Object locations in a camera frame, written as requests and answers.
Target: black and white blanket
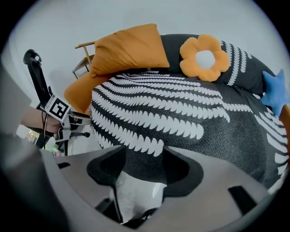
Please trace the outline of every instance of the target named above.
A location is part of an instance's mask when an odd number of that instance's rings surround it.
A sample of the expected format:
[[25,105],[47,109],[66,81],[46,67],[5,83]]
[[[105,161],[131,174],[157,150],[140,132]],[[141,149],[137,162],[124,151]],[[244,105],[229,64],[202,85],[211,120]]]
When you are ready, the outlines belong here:
[[124,73],[92,92],[97,142],[126,145],[124,171],[166,184],[162,147],[227,160],[269,188],[287,166],[283,124],[251,93],[158,71]]

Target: white fern print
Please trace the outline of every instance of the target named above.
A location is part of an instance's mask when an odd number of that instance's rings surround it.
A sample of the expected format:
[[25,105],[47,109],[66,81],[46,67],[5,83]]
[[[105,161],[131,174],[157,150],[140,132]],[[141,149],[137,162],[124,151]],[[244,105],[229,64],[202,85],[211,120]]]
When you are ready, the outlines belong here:
[[232,86],[237,78],[237,73],[239,71],[239,63],[240,63],[240,51],[238,47],[234,47],[234,68],[232,70],[231,78],[228,82],[228,85]]
[[[137,133],[133,133],[133,131],[127,130],[126,128],[122,128],[117,124],[111,122],[110,119],[103,116],[97,109],[92,108],[93,122],[100,128],[105,129],[110,135],[112,135],[115,139],[121,144],[128,145],[129,149],[134,149],[134,151],[146,152],[150,155],[154,153],[154,157],[161,154],[164,143],[162,140],[157,141],[155,138],[152,140],[149,137],[143,137]],[[100,144],[104,145],[104,147],[110,147],[112,143],[101,136]]]
[[278,175],[282,175],[288,166],[288,163],[284,164],[283,166],[278,167]]
[[230,59],[230,66],[232,65],[232,47],[230,43],[226,43],[226,51],[227,51],[227,55]]
[[253,96],[254,96],[256,99],[258,99],[258,100],[261,99],[261,97],[260,97],[259,95],[256,95],[255,93],[253,93]]
[[246,52],[246,54],[248,55],[248,58],[249,58],[249,59],[252,59],[252,55],[251,55],[251,54],[249,54],[249,53],[247,53],[247,52]]
[[242,53],[242,63],[241,63],[241,72],[246,72],[246,65],[247,65],[247,56],[244,50],[241,50]]

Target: orange pillow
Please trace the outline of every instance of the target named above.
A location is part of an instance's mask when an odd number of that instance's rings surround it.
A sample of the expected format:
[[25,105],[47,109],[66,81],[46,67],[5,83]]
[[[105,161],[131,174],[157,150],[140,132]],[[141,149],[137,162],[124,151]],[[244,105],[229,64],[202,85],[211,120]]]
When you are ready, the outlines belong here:
[[121,30],[95,42],[91,77],[131,68],[168,68],[156,24]]
[[103,84],[111,77],[112,74],[107,74],[93,79],[90,77],[90,72],[87,72],[66,88],[64,98],[77,112],[87,113],[92,100],[93,88]]
[[[197,62],[196,55],[202,51],[209,52],[213,57],[210,68],[203,68]],[[198,77],[203,81],[216,81],[221,72],[227,71],[230,66],[229,57],[222,51],[219,41],[209,34],[201,34],[198,39],[193,37],[187,39],[180,47],[180,55],[183,58],[180,68],[184,75]]]

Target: blue star pillow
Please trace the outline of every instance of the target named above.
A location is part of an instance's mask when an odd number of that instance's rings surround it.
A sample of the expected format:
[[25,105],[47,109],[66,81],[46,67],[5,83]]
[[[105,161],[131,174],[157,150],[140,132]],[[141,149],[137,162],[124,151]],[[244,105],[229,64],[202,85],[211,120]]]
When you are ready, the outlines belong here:
[[285,87],[285,76],[283,69],[274,77],[263,71],[266,83],[266,92],[261,102],[265,106],[270,106],[273,113],[279,117],[284,105],[290,102],[290,94]]

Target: sofa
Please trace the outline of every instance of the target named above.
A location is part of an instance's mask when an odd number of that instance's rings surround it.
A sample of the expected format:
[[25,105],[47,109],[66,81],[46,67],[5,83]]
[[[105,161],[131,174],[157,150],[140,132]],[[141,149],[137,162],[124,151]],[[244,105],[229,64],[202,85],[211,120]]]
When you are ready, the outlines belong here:
[[[168,34],[168,35],[161,35],[161,40],[163,43],[163,47],[167,56],[167,59],[170,63],[169,68],[163,68],[163,71],[169,73],[182,73],[179,62],[182,60],[179,49],[182,44],[190,37],[197,37],[197,35],[191,34]],[[228,43],[221,41],[222,48],[225,50],[228,47]],[[251,58],[253,62],[253,69],[256,73],[260,73],[261,75],[262,70],[266,70],[267,72],[271,73],[269,68],[262,64],[258,59]],[[227,72],[223,73],[222,76],[216,81],[217,83],[226,84],[227,82]],[[102,84],[103,82],[109,80],[113,75],[105,75],[101,77],[92,78],[90,72],[83,75],[81,78],[76,80],[72,83],[64,92],[65,99],[75,108],[76,111],[80,113],[84,113],[89,115],[89,106],[92,101],[92,90]],[[260,93],[265,91],[265,84],[259,83],[256,84],[254,87],[259,89]],[[282,109],[280,120],[283,122],[284,127],[287,131],[287,138],[290,139],[290,109],[287,105],[285,105]]]

